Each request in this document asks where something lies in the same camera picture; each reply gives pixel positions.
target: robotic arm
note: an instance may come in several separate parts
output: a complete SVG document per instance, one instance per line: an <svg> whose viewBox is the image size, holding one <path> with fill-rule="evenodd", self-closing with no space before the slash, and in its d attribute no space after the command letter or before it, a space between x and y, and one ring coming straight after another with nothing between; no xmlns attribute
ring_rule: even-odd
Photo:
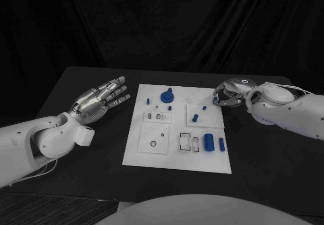
<svg viewBox="0 0 324 225"><path fill-rule="evenodd" d="M123 82L125 77L119 77L87 90L77 97L70 110L57 117L43 117L0 128L0 187L66 155L74 143L89 146L95 131L84 125L129 98L125 95L112 100L126 89L126 86L120 86ZM38 157L33 156L30 138L41 153Z"/></svg>
<svg viewBox="0 0 324 225"><path fill-rule="evenodd" d="M247 112L259 123L276 124L306 137L324 140L324 96L302 90L303 95L298 97L282 87L302 90L269 82L257 86L247 78L230 78L214 89L214 95L223 91L228 99L214 97L214 104L234 107L244 100Z"/></svg>

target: robotic hand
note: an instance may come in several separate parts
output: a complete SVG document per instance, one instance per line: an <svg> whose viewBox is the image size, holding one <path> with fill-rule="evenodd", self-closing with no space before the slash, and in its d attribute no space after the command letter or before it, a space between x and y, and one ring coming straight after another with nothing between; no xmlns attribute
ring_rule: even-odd
<svg viewBox="0 0 324 225"><path fill-rule="evenodd" d="M303 95L292 95L282 87L300 90ZM264 82L257 86L243 77L226 80L214 89L213 95L221 90L228 99L218 100L214 97L215 105L234 107L244 100L247 112L259 123L276 124L306 137L324 140L324 96L289 85Z"/></svg>
<svg viewBox="0 0 324 225"><path fill-rule="evenodd" d="M43 117L0 128L0 187L30 178L20 179L66 155L74 143L89 146L95 131L84 125L97 121L107 109L129 98L125 95L112 100L126 89L120 86L123 82L125 77L119 77L87 90L70 110L57 117ZM33 156L30 138L41 156Z"/></svg>

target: metallic robot hand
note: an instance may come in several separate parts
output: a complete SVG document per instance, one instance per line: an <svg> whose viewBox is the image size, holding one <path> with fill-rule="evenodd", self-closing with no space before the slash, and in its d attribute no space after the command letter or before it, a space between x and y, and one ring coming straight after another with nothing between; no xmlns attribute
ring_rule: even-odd
<svg viewBox="0 0 324 225"><path fill-rule="evenodd" d="M241 99L246 98L247 93L257 84L247 78L233 77L223 81L214 89L213 95L215 95L221 90L224 95L228 97L227 100L214 101L218 106L236 107L241 104Z"/></svg>
<svg viewBox="0 0 324 225"><path fill-rule="evenodd" d="M119 105L129 98L129 95L125 95L112 100L126 89L126 86L120 86L123 82L125 77L120 76L96 88L87 90L77 97L67 113L80 125L95 122L105 115L107 109Z"/></svg>

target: dark table surface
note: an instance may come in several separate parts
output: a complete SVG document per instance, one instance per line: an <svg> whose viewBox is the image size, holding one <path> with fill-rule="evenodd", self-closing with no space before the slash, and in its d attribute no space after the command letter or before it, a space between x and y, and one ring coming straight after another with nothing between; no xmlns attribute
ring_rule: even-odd
<svg viewBox="0 0 324 225"><path fill-rule="evenodd" d="M131 94L131 99L89 125L96 132L90 146L74 145L48 174L5 186L1 192L135 203L168 195L213 194L253 201L285 212L324 215L324 143L257 123L244 105L223 107L231 174L120 164L138 84L214 88L239 75L69 67L37 118L67 111L80 93L119 76L126 78L125 94ZM290 84L282 76L243 77L257 84L264 81Z"/></svg>

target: floor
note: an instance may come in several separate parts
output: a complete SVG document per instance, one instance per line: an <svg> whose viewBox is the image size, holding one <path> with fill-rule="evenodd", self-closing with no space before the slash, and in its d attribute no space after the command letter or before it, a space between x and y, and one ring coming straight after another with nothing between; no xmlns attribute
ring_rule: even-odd
<svg viewBox="0 0 324 225"><path fill-rule="evenodd" d="M1 225L95 225L132 204L86 198L0 193ZM313 225L324 216L293 215Z"/></svg>

